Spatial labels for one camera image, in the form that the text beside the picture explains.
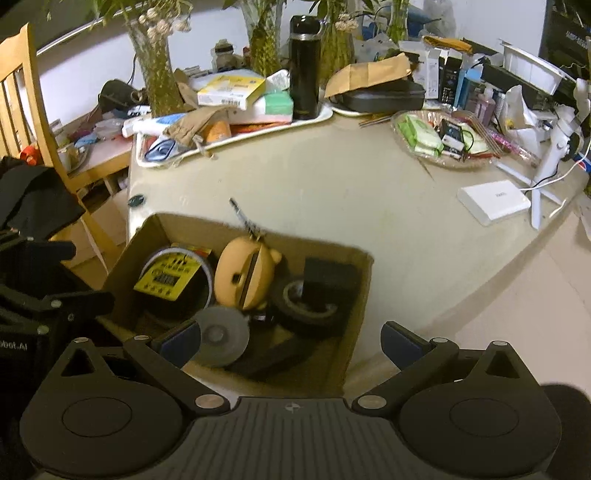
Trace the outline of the green tissue box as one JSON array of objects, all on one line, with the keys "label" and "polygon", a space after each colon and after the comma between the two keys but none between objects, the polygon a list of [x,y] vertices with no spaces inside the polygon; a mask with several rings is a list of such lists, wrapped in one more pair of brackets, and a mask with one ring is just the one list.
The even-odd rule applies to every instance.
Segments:
[{"label": "green tissue box", "polygon": [[290,123],[294,116],[294,102],[287,91],[267,93],[256,102],[262,123]]}]

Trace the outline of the white gimbal stand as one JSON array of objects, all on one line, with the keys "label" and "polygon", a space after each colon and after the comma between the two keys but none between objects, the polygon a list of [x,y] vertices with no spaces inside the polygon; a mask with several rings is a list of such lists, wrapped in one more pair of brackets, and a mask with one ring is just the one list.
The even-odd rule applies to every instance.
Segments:
[{"label": "white gimbal stand", "polygon": [[564,107],[559,111],[558,119],[550,133],[550,145],[545,150],[532,179],[523,176],[505,163],[499,161],[495,163],[499,169],[522,184],[526,184],[522,192],[531,193],[531,225],[535,230],[541,227],[541,196],[545,188],[564,179],[579,164],[579,162],[575,163],[563,176],[555,176],[559,163],[570,154],[576,155],[582,148],[584,142],[582,126],[590,116],[590,82],[578,78],[573,97],[576,101],[576,109]]}]

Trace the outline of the glass snack plate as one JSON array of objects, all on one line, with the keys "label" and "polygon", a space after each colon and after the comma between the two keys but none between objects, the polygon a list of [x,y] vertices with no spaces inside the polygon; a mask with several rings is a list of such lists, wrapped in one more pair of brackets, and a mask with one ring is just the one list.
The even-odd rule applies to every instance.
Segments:
[{"label": "glass snack plate", "polygon": [[485,126],[467,111],[400,112],[394,114],[390,124],[401,149],[422,163],[470,171],[503,156]]}]

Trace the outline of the left glass vase plant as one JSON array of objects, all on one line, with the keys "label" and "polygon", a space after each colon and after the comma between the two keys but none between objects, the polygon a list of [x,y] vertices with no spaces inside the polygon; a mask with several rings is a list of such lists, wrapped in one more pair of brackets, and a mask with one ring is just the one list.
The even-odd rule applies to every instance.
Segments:
[{"label": "left glass vase plant", "polygon": [[92,0],[86,5],[106,23],[121,15],[145,83],[154,117],[180,113],[184,102],[174,79],[169,37],[190,30],[192,3],[183,0]]}]

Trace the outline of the black thermos bottle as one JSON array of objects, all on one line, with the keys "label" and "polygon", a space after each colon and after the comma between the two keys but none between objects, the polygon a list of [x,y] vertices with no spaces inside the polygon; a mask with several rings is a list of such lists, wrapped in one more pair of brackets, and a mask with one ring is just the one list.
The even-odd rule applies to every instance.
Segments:
[{"label": "black thermos bottle", "polygon": [[294,120],[318,116],[322,22],[311,15],[290,19],[290,98]]}]

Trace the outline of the green round cap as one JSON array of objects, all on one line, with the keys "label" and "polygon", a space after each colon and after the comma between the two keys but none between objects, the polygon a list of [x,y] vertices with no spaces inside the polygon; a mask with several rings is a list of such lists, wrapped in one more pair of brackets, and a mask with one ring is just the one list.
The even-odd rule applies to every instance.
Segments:
[{"label": "green round cap", "polygon": [[140,207],[141,205],[143,205],[144,203],[145,203],[145,196],[141,195],[141,194],[131,196],[127,201],[127,205],[129,208],[137,208],[137,207]]}]

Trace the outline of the yellow black device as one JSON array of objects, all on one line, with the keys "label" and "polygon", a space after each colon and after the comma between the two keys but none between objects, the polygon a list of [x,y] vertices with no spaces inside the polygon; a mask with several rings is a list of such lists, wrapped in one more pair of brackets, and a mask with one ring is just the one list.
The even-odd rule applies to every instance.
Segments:
[{"label": "yellow black device", "polygon": [[134,300],[162,320],[185,320],[211,303],[210,272],[195,253],[163,250],[143,267],[133,287]]}]

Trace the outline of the middle glass vase plant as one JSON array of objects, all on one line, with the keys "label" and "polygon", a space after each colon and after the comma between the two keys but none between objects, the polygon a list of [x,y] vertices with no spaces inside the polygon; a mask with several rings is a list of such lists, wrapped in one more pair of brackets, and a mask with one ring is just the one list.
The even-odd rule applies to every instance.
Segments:
[{"label": "middle glass vase plant", "polygon": [[270,76],[280,69],[280,27],[285,1],[280,0],[228,0],[222,8],[242,10],[249,36],[250,69]]}]

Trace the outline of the brown cardboard box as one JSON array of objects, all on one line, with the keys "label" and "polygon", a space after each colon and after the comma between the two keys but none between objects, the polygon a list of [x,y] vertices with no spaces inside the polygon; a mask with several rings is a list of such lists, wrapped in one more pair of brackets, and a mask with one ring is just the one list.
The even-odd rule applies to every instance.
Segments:
[{"label": "brown cardboard box", "polygon": [[339,244],[250,236],[197,217],[154,214],[104,287],[112,323],[151,338],[212,387],[249,395],[338,396],[373,260]]}]

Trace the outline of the tan pig-shaped pouch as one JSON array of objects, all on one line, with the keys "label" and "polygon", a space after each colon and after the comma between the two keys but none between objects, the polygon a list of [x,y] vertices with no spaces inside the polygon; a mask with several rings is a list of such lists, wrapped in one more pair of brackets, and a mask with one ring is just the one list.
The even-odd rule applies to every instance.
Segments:
[{"label": "tan pig-shaped pouch", "polygon": [[214,274],[213,293],[224,307],[255,310],[266,302],[283,254],[266,245],[263,231],[243,213],[235,198],[228,202],[245,227],[246,235],[229,241],[222,250]]}]

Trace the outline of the white power bank box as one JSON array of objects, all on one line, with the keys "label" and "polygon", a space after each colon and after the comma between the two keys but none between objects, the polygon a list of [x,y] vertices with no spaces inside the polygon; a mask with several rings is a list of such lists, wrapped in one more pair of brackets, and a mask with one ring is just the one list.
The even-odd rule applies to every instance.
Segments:
[{"label": "white power bank box", "polygon": [[531,201],[510,180],[460,188],[457,198],[483,226],[490,226],[531,208]]}]

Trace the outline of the brown paper envelope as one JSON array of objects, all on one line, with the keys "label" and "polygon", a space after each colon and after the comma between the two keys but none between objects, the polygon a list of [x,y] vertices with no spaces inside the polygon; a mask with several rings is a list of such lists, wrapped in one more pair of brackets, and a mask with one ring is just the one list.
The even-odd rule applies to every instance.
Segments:
[{"label": "brown paper envelope", "polygon": [[325,98],[400,80],[411,73],[410,60],[404,53],[377,62],[349,64],[329,78]]}]

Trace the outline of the yellow white box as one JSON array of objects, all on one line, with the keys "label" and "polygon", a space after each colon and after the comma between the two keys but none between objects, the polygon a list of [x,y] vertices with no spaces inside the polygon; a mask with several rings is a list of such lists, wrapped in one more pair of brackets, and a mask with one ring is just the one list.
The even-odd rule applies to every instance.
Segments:
[{"label": "yellow white box", "polygon": [[197,91],[199,106],[228,106],[246,111],[266,93],[266,79],[221,75]]}]

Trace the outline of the white foil container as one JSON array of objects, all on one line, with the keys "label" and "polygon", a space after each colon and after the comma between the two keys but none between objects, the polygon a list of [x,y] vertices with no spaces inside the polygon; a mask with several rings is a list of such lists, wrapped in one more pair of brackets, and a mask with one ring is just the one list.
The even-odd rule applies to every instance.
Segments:
[{"label": "white foil container", "polygon": [[501,44],[504,69],[544,93],[554,95],[563,80],[576,82],[574,78],[550,62],[505,41]]}]

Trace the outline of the wooden chair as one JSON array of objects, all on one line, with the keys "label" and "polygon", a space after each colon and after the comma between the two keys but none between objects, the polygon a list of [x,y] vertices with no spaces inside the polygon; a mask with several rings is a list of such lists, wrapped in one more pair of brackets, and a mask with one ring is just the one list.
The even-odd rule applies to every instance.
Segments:
[{"label": "wooden chair", "polygon": [[32,27],[25,24],[1,43],[1,152],[18,157],[29,146],[39,150],[43,164],[76,195],[47,120]]}]

